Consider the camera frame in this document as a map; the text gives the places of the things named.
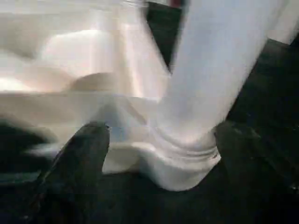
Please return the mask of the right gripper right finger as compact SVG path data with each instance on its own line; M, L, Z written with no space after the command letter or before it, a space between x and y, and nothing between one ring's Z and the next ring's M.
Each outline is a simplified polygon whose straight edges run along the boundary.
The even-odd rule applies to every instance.
M299 222L299 150L295 140L245 124L223 122L216 141L249 224Z

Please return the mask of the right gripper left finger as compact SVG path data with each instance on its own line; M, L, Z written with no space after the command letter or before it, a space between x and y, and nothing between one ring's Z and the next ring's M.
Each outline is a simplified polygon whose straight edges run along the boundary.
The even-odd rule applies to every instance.
M67 141L37 179L30 223L91 222L109 142L109 127L103 122L82 126Z

